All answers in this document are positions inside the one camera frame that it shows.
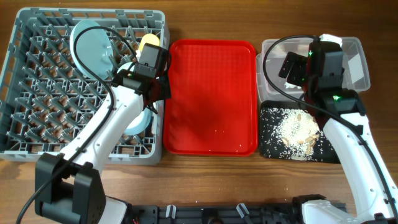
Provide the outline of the white napkin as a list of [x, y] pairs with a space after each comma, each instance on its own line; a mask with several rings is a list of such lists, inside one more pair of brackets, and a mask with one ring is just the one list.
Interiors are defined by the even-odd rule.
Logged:
[[284, 83], [284, 86], [285, 86], [286, 88], [297, 88], [297, 89], [299, 89], [299, 90], [302, 89], [301, 86], [294, 85], [294, 84], [291, 84], [291, 83], [288, 83], [288, 82], [285, 82], [285, 83]]

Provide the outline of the grey dishwasher rack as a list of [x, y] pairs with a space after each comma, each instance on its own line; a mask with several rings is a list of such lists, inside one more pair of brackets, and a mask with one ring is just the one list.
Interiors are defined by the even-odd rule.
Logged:
[[107, 92], [75, 65], [70, 36], [81, 21], [95, 21], [109, 36], [101, 63], [112, 79], [137, 58], [146, 34], [169, 46], [159, 10], [25, 7], [16, 16], [1, 69], [1, 158], [34, 162], [57, 154], [88, 124]]

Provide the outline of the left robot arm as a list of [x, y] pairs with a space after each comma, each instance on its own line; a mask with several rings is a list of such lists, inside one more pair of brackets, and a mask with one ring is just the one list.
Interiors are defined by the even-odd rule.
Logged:
[[88, 124], [58, 155], [35, 164], [35, 213], [59, 223], [132, 223], [131, 204], [106, 196], [101, 173], [128, 125], [154, 102], [171, 97], [167, 49], [146, 44], [139, 61], [122, 69]]

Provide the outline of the clear plastic bin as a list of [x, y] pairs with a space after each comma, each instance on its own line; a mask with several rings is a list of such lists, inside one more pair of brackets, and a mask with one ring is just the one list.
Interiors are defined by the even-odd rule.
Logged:
[[[343, 37], [343, 87], [355, 90], [356, 92], [366, 91], [370, 88], [369, 70], [366, 57], [361, 42], [356, 37]], [[274, 39], [264, 40], [262, 43], [262, 51], [256, 56], [256, 72], [257, 72], [257, 94], [260, 102], [287, 101], [288, 98], [281, 95], [273, 87], [268, 84], [263, 72], [263, 59], [269, 47], [275, 42]], [[286, 79], [279, 77], [280, 68], [285, 60], [288, 52], [306, 56], [308, 54], [308, 46], [312, 42], [309, 38], [297, 38], [285, 40], [277, 44], [270, 52], [266, 60], [266, 70], [272, 83], [287, 94], [299, 98], [303, 93], [302, 89], [286, 88], [284, 83]]]

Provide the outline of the small green bowl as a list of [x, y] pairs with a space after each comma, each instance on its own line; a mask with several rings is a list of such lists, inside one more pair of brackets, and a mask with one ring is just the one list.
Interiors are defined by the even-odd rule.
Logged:
[[152, 112], [149, 109], [145, 109], [136, 117], [124, 131], [125, 135], [133, 136], [137, 135], [146, 130], [152, 117]]

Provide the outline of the yellow plastic cup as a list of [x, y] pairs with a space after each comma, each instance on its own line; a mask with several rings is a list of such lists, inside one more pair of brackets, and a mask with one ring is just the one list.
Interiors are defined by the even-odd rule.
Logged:
[[152, 44], [152, 45], [159, 46], [160, 39], [154, 34], [145, 34], [141, 39], [138, 50], [142, 51], [145, 44]]

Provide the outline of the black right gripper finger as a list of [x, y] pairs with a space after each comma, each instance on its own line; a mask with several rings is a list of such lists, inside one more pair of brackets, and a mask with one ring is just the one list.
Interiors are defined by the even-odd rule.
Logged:
[[291, 69], [293, 68], [296, 60], [298, 58], [298, 55], [294, 52], [288, 52], [285, 60], [280, 68], [279, 71], [279, 77], [281, 78], [287, 78]]
[[307, 72], [307, 57], [296, 55], [287, 76], [287, 82], [292, 85], [302, 86]]

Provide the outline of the red plastic tray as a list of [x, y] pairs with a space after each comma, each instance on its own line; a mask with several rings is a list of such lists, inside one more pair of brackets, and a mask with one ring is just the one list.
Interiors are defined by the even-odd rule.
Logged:
[[256, 50], [245, 40], [180, 39], [163, 144], [174, 154], [249, 156], [258, 145]]

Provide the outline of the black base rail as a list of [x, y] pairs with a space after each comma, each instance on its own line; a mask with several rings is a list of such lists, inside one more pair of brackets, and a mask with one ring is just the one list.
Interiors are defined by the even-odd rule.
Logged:
[[168, 205], [128, 206], [125, 223], [139, 224], [207, 224], [207, 223], [303, 223], [299, 210], [290, 203], [263, 206], [239, 204], [215, 207], [176, 207]]

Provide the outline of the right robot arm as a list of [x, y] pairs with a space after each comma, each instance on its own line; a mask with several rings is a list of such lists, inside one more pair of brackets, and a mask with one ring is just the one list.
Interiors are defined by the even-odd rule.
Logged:
[[298, 203], [303, 223], [397, 223], [397, 186], [373, 140], [358, 93], [343, 87], [339, 37], [314, 37], [306, 56], [288, 54], [283, 71], [303, 88], [301, 104], [313, 115], [334, 148], [351, 188], [356, 217], [328, 206], [325, 199]]

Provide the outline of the light blue plate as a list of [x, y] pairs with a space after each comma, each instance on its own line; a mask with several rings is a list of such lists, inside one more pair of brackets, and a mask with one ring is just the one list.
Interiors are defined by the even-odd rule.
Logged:
[[[79, 63], [75, 57], [74, 41], [78, 34], [89, 27], [99, 26], [93, 20], [85, 19], [77, 23], [70, 34], [70, 52], [73, 62], [79, 71], [87, 78], [94, 77]], [[100, 79], [108, 78], [107, 71], [113, 69], [109, 56], [113, 57], [113, 49], [109, 37], [103, 29], [86, 31], [80, 36], [76, 46], [80, 60]]]

